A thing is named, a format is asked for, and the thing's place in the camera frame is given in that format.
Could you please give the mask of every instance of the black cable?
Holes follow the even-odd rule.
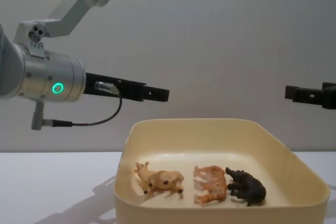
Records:
[[[113,118],[115,118],[122,106],[122,97],[121,95],[118,95],[119,97],[119,106],[117,108],[117,110],[115,111],[115,113],[113,115],[111,115],[109,118],[106,118],[102,121],[98,121],[98,122],[94,122],[94,123],[72,123],[69,121],[61,121],[61,120],[52,120],[52,127],[72,127],[72,126],[93,126],[93,125],[98,125],[98,124],[102,124],[102,123],[106,123],[110,120],[112,120]]]

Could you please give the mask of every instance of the animal figurine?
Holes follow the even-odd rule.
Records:
[[[154,192],[159,191],[170,191],[170,194],[166,197],[172,196],[174,193],[178,193],[180,198],[183,199],[183,186],[182,181],[184,176],[178,171],[166,171],[160,170],[154,172],[148,170],[149,162],[146,162],[144,165],[136,163],[137,172],[140,179],[146,184],[146,189],[144,194],[149,194],[152,196]]]
[[[203,168],[198,168],[195,166],[194,177],[199,176],[200,178],[206,180],[206,182],[201,182],[194,180],[194,187],[196,190],[204,191],[207,190],[206,195],[194,195],[194,203],[201,204],[202,207],[206,203],[217,200],[223,202],[226,199],[226,179],[225,171],[219,166],[208,166]]]
[[[232,196],[236,196],[238,199],[245,199],[248,207],[264,201],[266,189],[259,180],[244,172],[244,170],[234,171],[227,167],[225,171],[234,181],[227,185],[227,189],[231,191],[230,194]]]

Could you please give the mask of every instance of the cream plastic tray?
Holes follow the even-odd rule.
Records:
[[[135,163],[151,170],[178,170],[184,199],[145,195]],[[263,206],[247,207],[228,195],[223,203],[193,203],[195,166],[243,169],[266,187]],[[227,183],[230,177],[225,175]],[[324,183],[293,152],[259,124],[239,119],[165,119],[137,123],[125,145],[115,183],[118,224],[320,224],[330,197]]]

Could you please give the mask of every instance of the gray wall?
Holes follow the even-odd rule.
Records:
[[[59,1],[0,0],[0,22],[13,40],[20,21],[47,17]],[[335,17],[335,0],[111,0],[46,47],[89,72],[170,89],[169,103],[125,101],[104,125],[36,132],[32,102],[0,101],[0,149],[121,150],[138,121],[210,117],[256,121],[294,150],[335,150],[336,112],[284,99],[285,85],[336,82]],[[83,96],[46,105],[45,116],[91,122],[117,105]]]

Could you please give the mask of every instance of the green led ring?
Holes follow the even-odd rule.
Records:
[[[64,86],[63,86],[63,84],[62,83],[60,83],[60,82],[57,82],[57,83],[55,83],[54,84],[54,86],[52,87],[53,89],[53,93],[54,94],[59,94],[59,93],[61,93],[62,91],[63,91],[63,89],[64,89]]]

